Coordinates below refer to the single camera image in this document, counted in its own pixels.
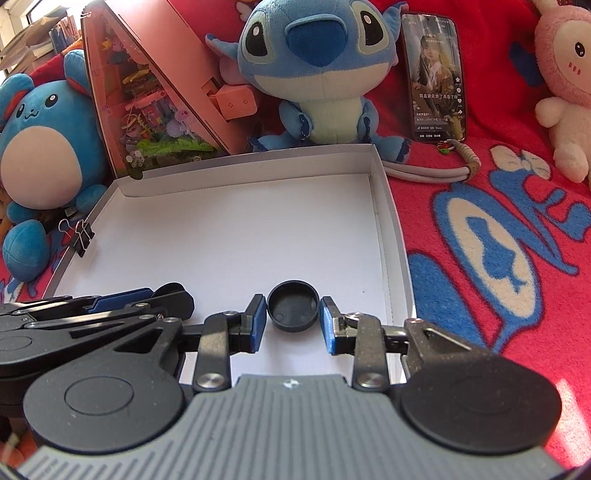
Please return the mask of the black binder clip on box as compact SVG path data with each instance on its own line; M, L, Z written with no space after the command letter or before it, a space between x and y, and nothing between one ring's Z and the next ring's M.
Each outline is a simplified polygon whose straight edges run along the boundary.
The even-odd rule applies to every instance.
M75 224L72 224L67 218L63 218L58 224L58 230L65 234L69 240L68 246L71 247L80 258L85 255L95 236L90 223L84 219L79 219Z

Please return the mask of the smartphone with screen on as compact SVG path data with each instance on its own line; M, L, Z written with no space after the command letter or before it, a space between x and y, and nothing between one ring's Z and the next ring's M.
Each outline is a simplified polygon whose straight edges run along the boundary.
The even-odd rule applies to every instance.
M448 17L405 13L402 37L414 138L464 140L466 98L456 24Z

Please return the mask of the row of books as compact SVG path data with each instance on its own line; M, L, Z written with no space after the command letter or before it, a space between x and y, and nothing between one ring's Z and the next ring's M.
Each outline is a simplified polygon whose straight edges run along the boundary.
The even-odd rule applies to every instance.
M32 73L79 39L79 30L65 7L57 7L17 34L1 50L1 71L7 76Z

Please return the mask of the red cartoon blanket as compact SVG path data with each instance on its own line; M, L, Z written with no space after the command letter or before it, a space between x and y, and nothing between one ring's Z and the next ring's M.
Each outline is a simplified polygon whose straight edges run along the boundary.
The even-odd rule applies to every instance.
M456 24L467 135L411 141L381 158L416 313L381 321L391 386L353 389L353 356L332 356L320 321L266 323L259 351L230 365L231 387L164 412L162 353L177 317L155 320L40 376L24 399L63 430L34 435L29 479L563 479L590 457L590 191L555 167L530 87L510 62L531 41L529 1L404 1Z

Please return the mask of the black round cap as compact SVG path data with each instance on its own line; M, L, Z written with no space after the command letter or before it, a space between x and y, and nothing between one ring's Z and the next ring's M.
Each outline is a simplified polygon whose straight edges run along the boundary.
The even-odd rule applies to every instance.
M277 284L266 298L271 323L287 333L308 330L318 320L320 297L317 290L301 280Z

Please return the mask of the round blue plush toy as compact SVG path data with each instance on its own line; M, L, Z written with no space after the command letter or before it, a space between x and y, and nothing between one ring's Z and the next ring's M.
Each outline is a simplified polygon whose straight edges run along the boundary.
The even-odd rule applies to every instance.
M12 228L2 257L11 276L29 282L50 260L41 213L89 213L106 190L107 158L83 51L63 58L64 77L36 85L18 73L1 86L1 185Z

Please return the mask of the pink bunny plush toy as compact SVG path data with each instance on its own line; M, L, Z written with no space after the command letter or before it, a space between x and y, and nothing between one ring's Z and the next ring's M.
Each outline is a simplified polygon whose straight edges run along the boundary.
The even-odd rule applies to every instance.
M536 1L535 55L552 95L535 107L549 130L554 164L574 183L590 179L590 12Z

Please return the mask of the Stitch plush toy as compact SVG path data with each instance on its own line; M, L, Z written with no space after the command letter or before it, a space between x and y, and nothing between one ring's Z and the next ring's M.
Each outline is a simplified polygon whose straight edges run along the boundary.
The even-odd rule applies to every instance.
M370 1L261 1L238 41L207 35L247 83L280 99L283 133L252 139L252 149L372 144L383 160L406 162L410 140L379 134L379 113L366 95L398 62L407 8L404 1L386 11Z

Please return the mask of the pink triangular toy house box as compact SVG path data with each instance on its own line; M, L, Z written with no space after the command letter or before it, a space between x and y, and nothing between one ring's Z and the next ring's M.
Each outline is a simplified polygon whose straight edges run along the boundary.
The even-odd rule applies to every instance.
M225 82L228 60L170 1L93 1L81 28L89 82L113 174L245 153L259 98Z

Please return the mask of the white cardboard box tray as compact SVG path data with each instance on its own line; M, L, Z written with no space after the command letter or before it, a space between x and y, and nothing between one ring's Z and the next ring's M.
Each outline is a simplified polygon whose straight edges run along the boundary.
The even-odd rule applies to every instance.
M88 220L94 238L84 255L63 256L48 295L177 282L200 322L303 280L345 313L394 326L416 313L399 216L370 145L245 154L122 178Z

